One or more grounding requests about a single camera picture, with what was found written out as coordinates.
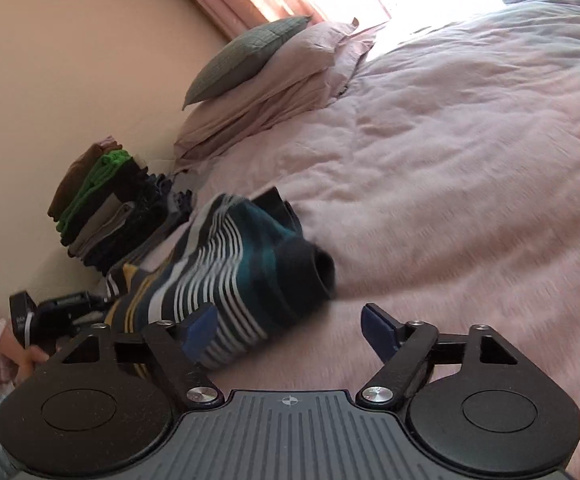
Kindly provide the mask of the person's left hand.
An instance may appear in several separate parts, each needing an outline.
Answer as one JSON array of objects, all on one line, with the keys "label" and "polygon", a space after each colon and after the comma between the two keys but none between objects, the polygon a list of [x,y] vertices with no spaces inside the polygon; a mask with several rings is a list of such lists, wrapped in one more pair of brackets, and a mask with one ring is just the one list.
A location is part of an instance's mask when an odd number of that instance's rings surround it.
[{"label": "person's left hand", "polygon": [[11,330],[4,330],[0,335],[0,353],[17,367],[14,378],[16,385],[30,378],[37,365],[44,364],[50,359],[39,346],[22,347]]}]

